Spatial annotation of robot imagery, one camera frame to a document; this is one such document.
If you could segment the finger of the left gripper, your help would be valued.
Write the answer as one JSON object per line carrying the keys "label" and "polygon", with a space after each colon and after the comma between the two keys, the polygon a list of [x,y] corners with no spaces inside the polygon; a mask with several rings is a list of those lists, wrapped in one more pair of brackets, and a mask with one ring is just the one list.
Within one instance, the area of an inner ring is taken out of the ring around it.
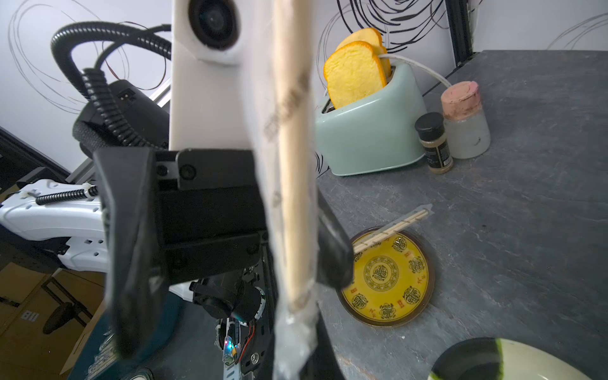
{"label": "finger of the left gripper", "polygon": [[93,161],[109,252],[106,302],[117,351],[132,359],[157,329],[169,291],[155,152],[104,147]]}
{"label": "finger of the left gripper", "polygon": [[317,281],[342,291],[353,281],[354,249],[332,207],[318,190],[318,274]]}

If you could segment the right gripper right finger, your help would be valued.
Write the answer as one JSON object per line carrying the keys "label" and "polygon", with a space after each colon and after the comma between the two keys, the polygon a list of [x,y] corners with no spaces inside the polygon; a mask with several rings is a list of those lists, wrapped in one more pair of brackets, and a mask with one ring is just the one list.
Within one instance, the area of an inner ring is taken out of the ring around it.
{"label": "right gripper right finger", "polygon": [[345,380],[321,314],[316,325],[316,334],[317,346],[308,360],[308,379]]}

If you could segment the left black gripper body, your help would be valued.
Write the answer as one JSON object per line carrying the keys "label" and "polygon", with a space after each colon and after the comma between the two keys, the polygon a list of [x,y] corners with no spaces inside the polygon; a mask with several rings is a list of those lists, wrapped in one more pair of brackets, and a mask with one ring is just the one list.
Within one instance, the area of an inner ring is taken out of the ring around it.
{"label": "left black gripper body", "polygon": [[255,265],[267,227],[253,153],[188,149],[155,159],[170,284]]}

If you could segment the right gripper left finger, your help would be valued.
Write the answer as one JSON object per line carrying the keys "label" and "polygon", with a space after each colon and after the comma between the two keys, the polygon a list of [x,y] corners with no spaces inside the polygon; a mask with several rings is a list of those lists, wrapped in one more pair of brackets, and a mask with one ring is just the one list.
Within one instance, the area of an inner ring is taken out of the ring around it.
{"label": "right gripper left finger", "polygon": [[283,371],[279,369],[280,351],[283,345],[284,335],[282,333],[274,333],[271,336],[269,346],[264,354],[264,359],[258,369],[258,378],[261,380],[285,379]]}

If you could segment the chopsticks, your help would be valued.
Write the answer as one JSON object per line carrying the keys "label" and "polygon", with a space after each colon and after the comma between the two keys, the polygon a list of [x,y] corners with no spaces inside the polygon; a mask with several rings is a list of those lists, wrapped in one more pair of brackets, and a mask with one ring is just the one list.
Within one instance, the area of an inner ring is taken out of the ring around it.
{"label": "chopsticks", "polygon": [[378,243],[384,242],[408,226],[418,223],[432,214],[433,211],[431,204],[421,205],[410,213],[402,215],[402,217],[392,221],[386,226],[381,227],[379,230],[374,231],[370,236],[365,237],[360,242],[354,243],[354,253],[362,253],[364,250],[367,250]]}
{"label": "chopsticks", "polygon": [[318,263],[314,186],[312,6],[263,1],[256,8],[264,52],[255,54],[259,105],[256,157],[270,229],[284,335],[279,369],[298,379],[317,345]]}

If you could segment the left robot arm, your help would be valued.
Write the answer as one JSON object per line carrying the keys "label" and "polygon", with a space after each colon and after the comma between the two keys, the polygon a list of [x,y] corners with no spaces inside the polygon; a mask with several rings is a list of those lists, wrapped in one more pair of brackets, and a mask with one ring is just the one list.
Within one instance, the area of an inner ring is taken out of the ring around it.
{"label": "left robot arm", "polygon": [[170,150],[169,114],[125,80],[92,79],[74,134],[96,181],[41,179],[1,206],[1,228],[70,269],[108,275],[118,353],[149,345],[181,283],[213,318],[270,322],[276,283],[248,143]]}

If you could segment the wrapped chopsticks on yellow plate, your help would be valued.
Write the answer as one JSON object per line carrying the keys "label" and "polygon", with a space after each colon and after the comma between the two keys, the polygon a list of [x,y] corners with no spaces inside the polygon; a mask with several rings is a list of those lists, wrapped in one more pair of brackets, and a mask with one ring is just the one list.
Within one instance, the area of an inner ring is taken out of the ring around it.
{"label": "wrapped chopsticks on yellow plate", "polygon": [[379,230],[374,231],[370,236],[365,237],[360,242],[354,243],[354,253],[362,253],[364,250],[367,250],[378,243],[384,242],[408,226],[418,223],[432,214],[433,211],[431,204],[421,205],[410,213],[402,215],[402,217],[392,221],[386,226],[381,227]]}

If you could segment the yellow patterned plate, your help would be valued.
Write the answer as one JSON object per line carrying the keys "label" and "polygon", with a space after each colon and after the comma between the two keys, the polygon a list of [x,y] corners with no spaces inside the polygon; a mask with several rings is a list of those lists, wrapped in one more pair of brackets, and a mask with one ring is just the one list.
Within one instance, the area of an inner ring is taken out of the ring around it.
{"label": "yellow patterned plate", "polygon": [[429,304],[434,287],[430,249],[420,237],[403,231],[356,253],[353,280],[337,296],[356,320],[394,327],[417,318]]}

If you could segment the mint green toaster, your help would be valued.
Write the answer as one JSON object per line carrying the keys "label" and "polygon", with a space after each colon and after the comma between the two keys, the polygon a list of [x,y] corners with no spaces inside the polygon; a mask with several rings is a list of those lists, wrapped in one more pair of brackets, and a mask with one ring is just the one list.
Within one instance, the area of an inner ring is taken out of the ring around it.
{"label": "mint green toaster", "polygon": [[315,109],[316,151],[331,172],[347,177],[414,164],[424,157],[415,129],[427,113],[413,69],[394,63],[389,83],[340,109],[328,97]]}

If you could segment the black capped spice jar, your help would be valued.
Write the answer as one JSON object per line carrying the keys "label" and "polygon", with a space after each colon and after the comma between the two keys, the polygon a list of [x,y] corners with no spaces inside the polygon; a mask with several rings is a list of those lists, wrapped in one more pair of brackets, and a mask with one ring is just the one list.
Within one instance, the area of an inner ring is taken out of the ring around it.
{"label": "black capped spice jar", "polygon": [[415,129],[424,147],[430,171],[434,174],[448,172],[454,162],[447,142],[443,115],[438,112],[424,114],[417,119]]}

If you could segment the cream plate with black patch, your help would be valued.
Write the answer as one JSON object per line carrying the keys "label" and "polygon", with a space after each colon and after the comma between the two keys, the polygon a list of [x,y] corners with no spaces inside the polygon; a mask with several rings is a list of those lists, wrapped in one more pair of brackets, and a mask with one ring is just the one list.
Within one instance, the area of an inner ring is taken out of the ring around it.
{"label": "cream plate with black patch", "polygon": [[523,343],[493,337],[464,340],[435,361],[428,376],[452,379],[587,379],[580,370]]}

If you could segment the cork topped glass bottle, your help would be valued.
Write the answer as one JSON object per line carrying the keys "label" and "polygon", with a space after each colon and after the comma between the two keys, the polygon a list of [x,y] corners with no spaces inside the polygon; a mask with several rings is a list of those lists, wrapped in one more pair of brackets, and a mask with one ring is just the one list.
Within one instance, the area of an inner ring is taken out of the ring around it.
{"label": "cork topped glass bottle", "polygon": [[491,143],[489,125],[482,107],[479,85],[459,82],[441,95],[446,138],[453,158],[476,158]]}

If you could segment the front yellow bread slice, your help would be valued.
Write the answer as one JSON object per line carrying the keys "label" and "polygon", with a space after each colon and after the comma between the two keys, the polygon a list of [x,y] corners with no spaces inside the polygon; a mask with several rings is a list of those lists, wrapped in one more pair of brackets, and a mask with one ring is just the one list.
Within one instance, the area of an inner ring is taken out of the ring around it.
{"label": "front yellow bread slice", "polygon": [[327,91],[335,109],[340,109],[382,90],[387,79],[372,46],[353,42],[336,50],[324,65]]}

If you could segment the yellow bread slice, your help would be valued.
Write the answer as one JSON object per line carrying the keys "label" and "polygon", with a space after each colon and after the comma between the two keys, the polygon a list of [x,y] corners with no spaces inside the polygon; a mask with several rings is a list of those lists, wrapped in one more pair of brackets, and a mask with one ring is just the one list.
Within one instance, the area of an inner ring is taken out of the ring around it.
{"label": "yellow bread slice", "polygon": [[382,90],[387,79],[372,46],[353,42],[336,50],[324,65],[327,91],[335,109],[340,109]]}
{"label": "yellow bread slice", "polygon": [[[381,33],[375,28],[363,28],[352,33],[350,36],[346,37],[340,44],[337,46],[336,50],[339,50],[345,47],[347,44],[351,44],[353,42],[365,42],[372,46],[372,50],[375,55],[385,55],[387,53],[386,48],[383,46],[383,38]],[[380,63],[382,65],[384,74],[388,79],[392,74],[392,69],[390,65],[390,61],[386,58],[380,58]]]}

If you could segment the back yellow bread slice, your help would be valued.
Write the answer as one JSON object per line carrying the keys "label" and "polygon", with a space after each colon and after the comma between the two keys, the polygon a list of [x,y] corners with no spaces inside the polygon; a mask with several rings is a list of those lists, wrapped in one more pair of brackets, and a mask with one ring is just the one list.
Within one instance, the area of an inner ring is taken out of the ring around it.
{"label": "back yellow bread slice", "polygon": [[[372,50],[375,55],[385,55],[387,53],[386,48],[383,46],[383,38],[381,33],[375,28],[363,28],[352,33],[350,36],[346,37],[340,44],[337,46],[336,50],[339,50],[345,47],[347,44],[351,44],[353,42],[365,42],[372,46]],[[392,74],[392,69],[390,65],[390,61],[386,58],[380,58],[380,63],[382,65],[384,74],[388,79]]]}

